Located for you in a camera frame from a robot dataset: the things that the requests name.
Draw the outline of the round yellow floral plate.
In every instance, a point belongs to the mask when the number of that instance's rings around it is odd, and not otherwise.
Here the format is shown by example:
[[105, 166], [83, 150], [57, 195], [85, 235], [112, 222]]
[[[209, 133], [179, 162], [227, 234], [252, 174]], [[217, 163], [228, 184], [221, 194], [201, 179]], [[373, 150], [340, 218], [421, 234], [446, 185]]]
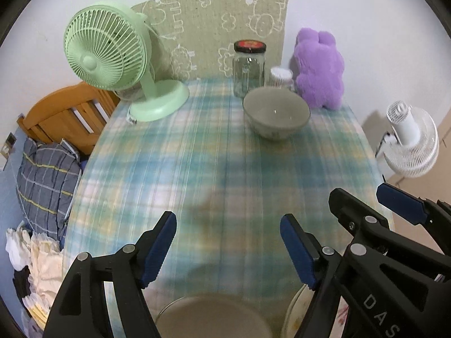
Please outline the round yellow floral plate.
[[285, 314], [280, 338], [294, 338], [308, 311], [314, 291], [306, 284], [294, 295]]

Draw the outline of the green floral bowl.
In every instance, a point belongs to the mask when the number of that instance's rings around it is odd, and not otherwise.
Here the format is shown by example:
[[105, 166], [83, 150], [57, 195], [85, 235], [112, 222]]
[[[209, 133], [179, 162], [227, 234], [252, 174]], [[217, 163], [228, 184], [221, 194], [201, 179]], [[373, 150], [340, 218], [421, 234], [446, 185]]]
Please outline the green floral bowl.
[[266, 320], [248, 304], [225, 295], [181, 297], [156, 319], [162, 337], [271, 337]]
[[287, 88], [253, 89], [244, 97], [242, 107], [251, 129], [270, 141], [286, 140], [306, 126], [310, 118], [306, 101]]

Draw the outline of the white red-trimmed plate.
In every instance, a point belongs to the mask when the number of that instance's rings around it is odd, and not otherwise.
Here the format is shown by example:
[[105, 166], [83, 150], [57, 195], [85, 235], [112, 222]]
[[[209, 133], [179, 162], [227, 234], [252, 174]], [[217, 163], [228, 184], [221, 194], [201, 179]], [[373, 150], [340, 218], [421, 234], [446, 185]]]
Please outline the white red-trimmed plate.
[[331, 338], [340, 338], [344, 331], [346, 320], [349, 315], [349, 305], [346, 303], [343, 297], [340, 298], [336, 318], [331, 331]]

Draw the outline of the white floor fan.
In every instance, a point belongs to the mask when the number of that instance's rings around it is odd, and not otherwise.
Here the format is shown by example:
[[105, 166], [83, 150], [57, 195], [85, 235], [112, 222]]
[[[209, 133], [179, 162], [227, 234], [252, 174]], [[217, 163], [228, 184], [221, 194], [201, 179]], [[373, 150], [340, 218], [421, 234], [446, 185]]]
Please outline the white floor fan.
[[405, 101], [393, 102], [386, 111], [391, 130], [386, 132], [375, 151], [390, 169], [405, 178], [428, 173], [439, 156], [437, 125], [428, 112]]

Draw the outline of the pile of white clothes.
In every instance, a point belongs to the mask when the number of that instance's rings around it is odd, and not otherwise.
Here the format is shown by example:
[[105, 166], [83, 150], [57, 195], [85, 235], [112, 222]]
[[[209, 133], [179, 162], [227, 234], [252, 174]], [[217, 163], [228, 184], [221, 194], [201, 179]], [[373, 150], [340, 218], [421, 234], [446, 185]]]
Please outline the pile of white clothes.
[[63, 281], [60, 243], [46, 234], [30, 234], [22, 225], [5, 232], [5, 250], [13, 269], [25, 274], [25, 295], [19, 300], [44, 330]]

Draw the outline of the plaid tablecloth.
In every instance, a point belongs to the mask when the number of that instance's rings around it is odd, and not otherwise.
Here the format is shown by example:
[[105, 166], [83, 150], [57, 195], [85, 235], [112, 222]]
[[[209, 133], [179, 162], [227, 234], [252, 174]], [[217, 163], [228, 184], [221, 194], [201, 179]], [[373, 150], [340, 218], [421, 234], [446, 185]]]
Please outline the plaid tablecloth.
[[330, 213], [329, 194], [343, 188], [391, 218], [375, 196], [381, 173], [347, 106], [313, 110], [298, 133], [274, 142], [248, 127], [229, 80], [188, 88], [184, 106], [159, 121], [130, 124], [129, 107], [116, 107], [73, 198], [63, 265], [81, 252], [115, 253], [172, 211], [176, 236], [144, 292], [151, 313], [184, 296], [232, 295], [278, 335], [301, 287], [280, 219], [293, 214], [342, 252], [351, 237]]

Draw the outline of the blue plaid pillow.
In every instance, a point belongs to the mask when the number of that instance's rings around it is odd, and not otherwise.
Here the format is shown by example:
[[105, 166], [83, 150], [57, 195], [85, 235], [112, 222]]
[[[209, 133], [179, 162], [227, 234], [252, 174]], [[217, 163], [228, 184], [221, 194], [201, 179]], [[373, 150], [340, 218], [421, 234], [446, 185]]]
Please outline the blue plaid pillow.
[[63, 241], [82, 174], [79, 151], [72, 143], [26, 139], [16, 192], [33, 232]]

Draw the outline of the purple plush toy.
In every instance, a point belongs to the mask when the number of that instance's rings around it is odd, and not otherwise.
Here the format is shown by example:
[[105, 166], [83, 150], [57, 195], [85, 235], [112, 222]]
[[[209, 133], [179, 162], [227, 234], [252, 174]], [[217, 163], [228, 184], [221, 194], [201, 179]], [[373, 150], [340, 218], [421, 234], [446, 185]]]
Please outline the purple plush toy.
[[297, 92], [310, 108], [338, 110], [342, 105], [344, 59], [327, 31], [301, 28], [293, 52]]

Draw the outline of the cotton swab container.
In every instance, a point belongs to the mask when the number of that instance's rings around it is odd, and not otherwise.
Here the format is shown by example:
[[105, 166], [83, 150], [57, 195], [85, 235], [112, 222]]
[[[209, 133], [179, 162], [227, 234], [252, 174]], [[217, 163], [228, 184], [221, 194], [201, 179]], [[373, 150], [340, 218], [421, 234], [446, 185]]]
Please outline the cotton swab container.
[[290, 69], [281, 66], [273, 66], [269, 72], [268, 85], [277, 88], [287, 88], [294, 90], [293, 72]]

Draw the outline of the glass jar with lid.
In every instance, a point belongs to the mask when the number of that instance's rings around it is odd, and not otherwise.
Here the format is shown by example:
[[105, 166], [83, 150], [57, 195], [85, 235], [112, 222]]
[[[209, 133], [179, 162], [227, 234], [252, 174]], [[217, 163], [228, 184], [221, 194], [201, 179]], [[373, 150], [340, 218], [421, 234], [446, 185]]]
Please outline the glass jar with lid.
[[235, 41], [232, 60], [234, 96], [243, 99], [251, 90], [264, 86], [266, 49], [266, 44], [261, 41]]

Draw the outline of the wooden bed headboard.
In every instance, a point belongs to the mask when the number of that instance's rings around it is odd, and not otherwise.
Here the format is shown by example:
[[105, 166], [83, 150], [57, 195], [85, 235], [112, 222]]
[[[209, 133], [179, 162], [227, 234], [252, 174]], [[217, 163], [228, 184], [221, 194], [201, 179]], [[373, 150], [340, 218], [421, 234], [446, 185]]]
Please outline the wooden bed headboard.
[[59, 143], [64, 139], [89, 155], [118, 103], [113, 92], [81, 82], [45, 96], [17, 124], [35, 141]]

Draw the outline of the green sheep pattern mat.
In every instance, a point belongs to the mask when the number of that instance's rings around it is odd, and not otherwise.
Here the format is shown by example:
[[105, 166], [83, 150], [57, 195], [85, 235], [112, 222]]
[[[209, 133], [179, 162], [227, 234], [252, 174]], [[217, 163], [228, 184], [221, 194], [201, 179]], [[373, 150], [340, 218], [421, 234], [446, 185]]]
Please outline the green sheep pattern mat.
[[266, 44], [265, 67], [281, 63], [289, 0], [148, 0], [151, 63], [157, 79], [230, 78], [234, 44]]

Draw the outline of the green desk fan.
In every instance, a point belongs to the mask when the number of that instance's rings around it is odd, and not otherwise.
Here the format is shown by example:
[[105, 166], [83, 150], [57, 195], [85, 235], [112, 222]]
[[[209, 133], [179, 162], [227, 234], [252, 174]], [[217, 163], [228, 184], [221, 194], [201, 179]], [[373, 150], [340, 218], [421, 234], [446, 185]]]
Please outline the green desk fan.
[[128, 121], [157, 121], [180, 109], [190, 91], [174, 79], [156, 79], [152, 58], [160, 35], [147, 15], [118, 2], [98, 2], [71, 18], [63, 36], [64, 53], [73, 72], [95, 88], [127, 97]]

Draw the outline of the wall power socket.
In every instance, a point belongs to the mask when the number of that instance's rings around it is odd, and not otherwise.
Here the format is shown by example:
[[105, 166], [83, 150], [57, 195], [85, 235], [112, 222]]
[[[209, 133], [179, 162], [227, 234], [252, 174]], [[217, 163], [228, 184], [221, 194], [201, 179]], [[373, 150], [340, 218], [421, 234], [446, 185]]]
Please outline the wall power socket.
[[10, 133], [1, 146], [1, 155], [4, 156], [5, 159], [9, 158], [16, 141], [16, 136], [13, 133]]

